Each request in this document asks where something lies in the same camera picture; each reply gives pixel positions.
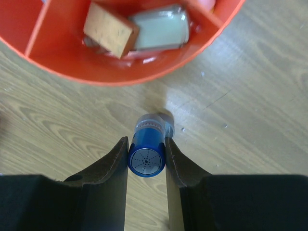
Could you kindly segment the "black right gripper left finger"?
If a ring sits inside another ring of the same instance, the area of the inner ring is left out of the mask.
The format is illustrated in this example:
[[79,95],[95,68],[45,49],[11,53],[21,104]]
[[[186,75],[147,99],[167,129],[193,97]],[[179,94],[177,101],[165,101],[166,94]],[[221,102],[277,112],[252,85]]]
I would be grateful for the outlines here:
[[64,181],[43,175],[0,178],[3,231],[122,231],[128,180],[128,139]]

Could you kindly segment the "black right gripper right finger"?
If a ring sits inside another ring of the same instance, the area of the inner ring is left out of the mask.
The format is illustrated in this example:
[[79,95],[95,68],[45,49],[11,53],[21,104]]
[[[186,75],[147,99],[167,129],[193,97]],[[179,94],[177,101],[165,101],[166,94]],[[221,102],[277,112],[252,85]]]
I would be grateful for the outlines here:
[[305,231],[308,179],[303,175],[213,175],[166,139],[172,231]]

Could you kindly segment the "blue glue stick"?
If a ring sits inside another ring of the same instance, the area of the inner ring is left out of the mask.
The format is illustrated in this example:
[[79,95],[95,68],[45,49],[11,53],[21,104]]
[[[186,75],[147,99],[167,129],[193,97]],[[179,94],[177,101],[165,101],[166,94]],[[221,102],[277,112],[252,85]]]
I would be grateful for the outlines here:
[[157,114],[141,116],[135,126],[128,153],[128,167],[137,176],[150,178],[166,164],[165,122]]

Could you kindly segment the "small orange eraser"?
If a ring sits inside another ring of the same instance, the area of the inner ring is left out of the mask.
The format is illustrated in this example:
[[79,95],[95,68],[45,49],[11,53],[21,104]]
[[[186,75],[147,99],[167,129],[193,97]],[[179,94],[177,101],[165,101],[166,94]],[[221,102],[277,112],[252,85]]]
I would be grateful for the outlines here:
[[134,49],[139,30],[127,18],[93,1],[84,23],[83,44],[90,48],[100,47],[120,59]]

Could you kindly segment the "orange round pen organizer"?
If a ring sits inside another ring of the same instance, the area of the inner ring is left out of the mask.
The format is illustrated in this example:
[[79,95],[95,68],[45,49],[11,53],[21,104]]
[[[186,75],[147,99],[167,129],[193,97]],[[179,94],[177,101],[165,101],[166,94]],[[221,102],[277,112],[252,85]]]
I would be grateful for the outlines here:
[[184,66],[242,0],[3,0],[0,39],[39,68],[104,86],[137,84]]

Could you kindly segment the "green correction tape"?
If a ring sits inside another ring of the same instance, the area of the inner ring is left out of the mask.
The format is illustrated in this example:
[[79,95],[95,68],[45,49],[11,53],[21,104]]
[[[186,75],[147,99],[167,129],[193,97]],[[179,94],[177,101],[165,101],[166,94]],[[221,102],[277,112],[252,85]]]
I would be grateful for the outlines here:
[[144,11],[127,19],[140,29],[131,51],[178,49],[190,37],[188,14],[178,4]]

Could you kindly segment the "small grey round cap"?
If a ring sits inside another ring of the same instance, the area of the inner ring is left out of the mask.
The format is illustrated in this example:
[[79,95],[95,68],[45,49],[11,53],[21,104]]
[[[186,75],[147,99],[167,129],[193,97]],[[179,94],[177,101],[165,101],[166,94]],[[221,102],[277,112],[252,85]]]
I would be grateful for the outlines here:
[[158,114],[165,123],[165,137],[173,138],[175,134],[174,118],[171,114],[159,113]]

